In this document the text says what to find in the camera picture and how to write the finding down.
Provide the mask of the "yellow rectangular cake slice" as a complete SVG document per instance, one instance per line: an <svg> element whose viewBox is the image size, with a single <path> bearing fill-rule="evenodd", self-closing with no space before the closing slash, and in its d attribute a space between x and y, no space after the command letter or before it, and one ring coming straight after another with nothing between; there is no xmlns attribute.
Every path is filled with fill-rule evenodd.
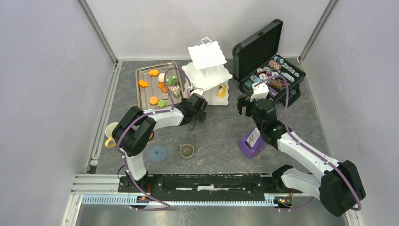
<svg viewBox="0 0 399 226"><path fill-rule="evenodd" d="M227 86L226 85L219 85L219 87L218 87L218 90L217 90L217 96L219 97L219 98L224 98L225 97L225 94L226 94L226 91L227 91Z"/></svg>

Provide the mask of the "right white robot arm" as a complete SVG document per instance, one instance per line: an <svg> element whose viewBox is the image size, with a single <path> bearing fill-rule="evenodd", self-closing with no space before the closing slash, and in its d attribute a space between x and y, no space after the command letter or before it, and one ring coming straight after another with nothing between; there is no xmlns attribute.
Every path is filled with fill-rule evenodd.
<svg viewBox="0 0 399 226"><path fill-rule="evenodd" d="M366 197L359 171L350 160L339 161L304 142L287 125L277 119L275 104L269 99L238 96L237 111L251 117L256 125L256 140L291 156L309 172L284 165L272 174L272 187L277 192L295 189L318 199L334 216L348 210L360 211Z"/></svg>

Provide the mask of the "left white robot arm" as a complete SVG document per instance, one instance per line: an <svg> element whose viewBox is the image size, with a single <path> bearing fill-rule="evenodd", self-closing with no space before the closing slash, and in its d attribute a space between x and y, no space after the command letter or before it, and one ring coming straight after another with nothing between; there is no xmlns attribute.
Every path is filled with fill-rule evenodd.
<svg viewBox="0 0 399 226"><path fill-rule="evenodd" d="M193 121L204 122L207 114L207 101L197 93L183 98L169 109L157 111L131 107L124 117L111 127L110 138L122 154L130 176L130 186L137 192L148 186L147 169L142 155L155 130L166 127L178 127Z"/></svg>

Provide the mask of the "white sprinkle cake slice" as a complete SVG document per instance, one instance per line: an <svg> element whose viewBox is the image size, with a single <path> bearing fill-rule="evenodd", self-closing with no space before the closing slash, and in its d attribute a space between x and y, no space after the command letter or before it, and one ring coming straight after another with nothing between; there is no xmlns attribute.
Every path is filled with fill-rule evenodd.
<svg viewBox="0 0 399 226"><path fill-rule="evenodd" d="M170 86L169 87L170 91L174 96L179 96L181 94L181 88L180 86Z"/></svg>

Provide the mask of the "white three-tier cake stand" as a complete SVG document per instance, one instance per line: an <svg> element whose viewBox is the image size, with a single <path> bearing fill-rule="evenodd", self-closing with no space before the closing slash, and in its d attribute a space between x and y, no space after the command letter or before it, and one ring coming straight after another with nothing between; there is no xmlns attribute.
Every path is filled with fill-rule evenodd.
<svg viewBox="0 0 399 226"><path fill-rule="evenodd" d="M192 87L203 89L203 97L209 105L228 105L229 85L232 74L225 68L226 58L217 41L209 37L201 39L200 45L188 47L191 62L182 66L188 80L184 84L183 97L188 98ZM226 85L224 98L217 96L219 85Z"/></svg>

